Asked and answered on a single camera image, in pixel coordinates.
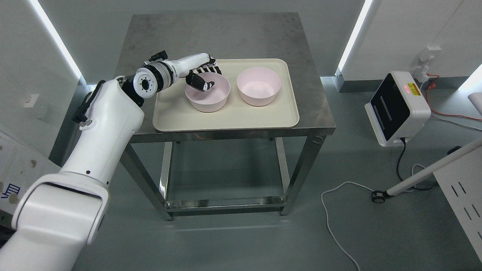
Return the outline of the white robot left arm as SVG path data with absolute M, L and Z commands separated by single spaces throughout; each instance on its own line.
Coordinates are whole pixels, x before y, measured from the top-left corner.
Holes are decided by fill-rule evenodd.
M 162 51 L 134 75 L 101 80 L 86 96 L 73 120 L 81 135 L 59 172 L 36 180 L 17 204 L 14 234 L 1 248 L 2 271 L 70 271 L 96 238 L 105 216 L 108 190 L 129 140 L 140 128 L 143 100 L 190 82 L 194 70 L 215 58 L 199 53 L 169 60 Z

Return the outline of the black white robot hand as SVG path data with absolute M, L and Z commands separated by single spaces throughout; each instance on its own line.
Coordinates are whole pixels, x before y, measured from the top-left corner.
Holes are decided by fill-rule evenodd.
M 200 74 L 211 72 L 222 75 L 217 60 L 208 53 L 190 55 L 178 61 L 186 70 L 186 76 L 184 76 L 186 84 L 198 91 L 208 91 L 215 86 L 215 82 L 207 82 Z

